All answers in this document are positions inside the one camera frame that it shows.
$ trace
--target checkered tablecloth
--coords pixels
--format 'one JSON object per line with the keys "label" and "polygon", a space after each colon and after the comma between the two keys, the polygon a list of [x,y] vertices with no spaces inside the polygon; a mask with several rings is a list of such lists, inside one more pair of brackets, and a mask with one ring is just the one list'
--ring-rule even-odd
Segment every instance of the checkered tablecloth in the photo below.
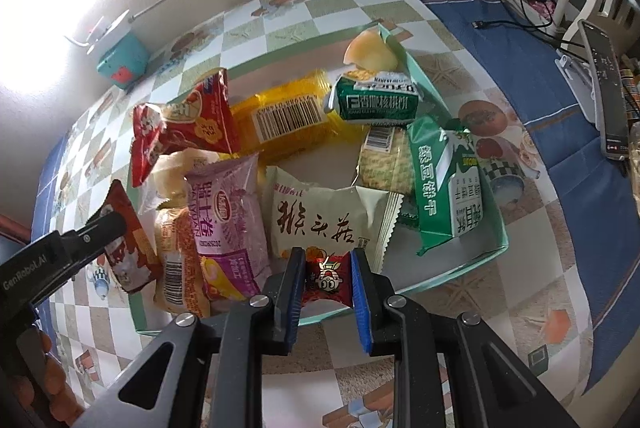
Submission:
{"label": "checkered tablecloth", "polygon": [[[484,116],[504,116],[504,127],[482,128],[481,138],[493,143],[483,143],[478,151],[481,157],[483,151],[492,152],[481,165],[493,175],[511,247],[495,261],[415,299],[444,315],[478,310],[551,392],[569,404],[586,385],[593,331],[558,196],[502,92],[418,0],[254,0],[180,37],[155,56],[148,69],[152,74],[131,92],[112,88],[75,123],[51,182],[49,230],[81,227],[102,204],[112,179],[127,185],[135,104],[172,100],[211,68],[236,66],[373,20],[382,20],[414,55],[454,116],[469,115],[474,105]],[[149,340],[136,334],[126,297],[113,278],[102,300],[87,271],[91,268],[56,292],[50,308],[71,387],[90,404]],[[323,414],[390,379],[392,363],[365,360],[352,323],[348,316],[301,328],[292,357],[268,358],[267,426],[318,426]]]}

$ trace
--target red oval logo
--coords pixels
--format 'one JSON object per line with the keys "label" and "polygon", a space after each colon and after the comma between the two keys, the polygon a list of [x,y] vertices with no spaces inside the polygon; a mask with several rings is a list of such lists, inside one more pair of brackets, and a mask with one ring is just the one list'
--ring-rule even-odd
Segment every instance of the red oval logo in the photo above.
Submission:
{"label": "red oval logo", "polygon": [[226,193],[222,190],[216,193],[216,204],[214,206],[216,215],[220,222],[227,222],[231,216],[231,205],[229,199],[226,197]]}

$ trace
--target barcode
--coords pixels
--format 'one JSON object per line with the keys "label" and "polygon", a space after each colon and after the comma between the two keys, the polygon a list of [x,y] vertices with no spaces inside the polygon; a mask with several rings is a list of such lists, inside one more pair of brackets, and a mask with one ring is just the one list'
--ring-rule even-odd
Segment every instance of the barcode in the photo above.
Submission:
{"label": "barcode", "polygon": [[367,150],[375,152],[389,153],[391,151],[391,143],[394,139],[394,128],[383,126],[372,126],[369,128],[367,138],[364,141],[364,147]]}
{"label": "barcode", "polygon": [[319,124],[326,117],[313,95],[261,108],[254,113],[254,125],[261,143]]}
{"label": "barcode", "polygon": [[164,262],[164,299],[174,305],[182,305],[182,262]]}

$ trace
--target bright light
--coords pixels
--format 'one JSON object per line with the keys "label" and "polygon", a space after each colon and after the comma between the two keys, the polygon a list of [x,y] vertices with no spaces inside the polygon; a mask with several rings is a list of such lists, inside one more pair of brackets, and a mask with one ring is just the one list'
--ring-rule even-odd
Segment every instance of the bright light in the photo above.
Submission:
{"label": "bright light", "polygon": [[76,27],[97,0],[0,0],[0,86],[37,94],[60,80],[68,56],[84,54],[63,34]]}

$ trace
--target human hand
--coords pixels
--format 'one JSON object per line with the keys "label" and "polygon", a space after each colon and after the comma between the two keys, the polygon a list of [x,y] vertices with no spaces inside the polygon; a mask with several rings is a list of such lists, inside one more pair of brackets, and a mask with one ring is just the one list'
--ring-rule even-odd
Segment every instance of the human hand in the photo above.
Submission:
{"label": "human hand", "polygon": [[[40,332],[40,339],[44,352],[48,353],[51,350],[51,339],[44,332]],[[69,426],[75,423],[84,408],[78,404],[71,387],[66,384],[65,371],[62,370],[58,361],[49,356],[47,356],[44,374],[44,387],[51,396],[49,409],[54,419],[66,422]],[[28,378],[17,376],[14,378],[14,394],[20,404],[26,408],[35,397],[33,384]]]}

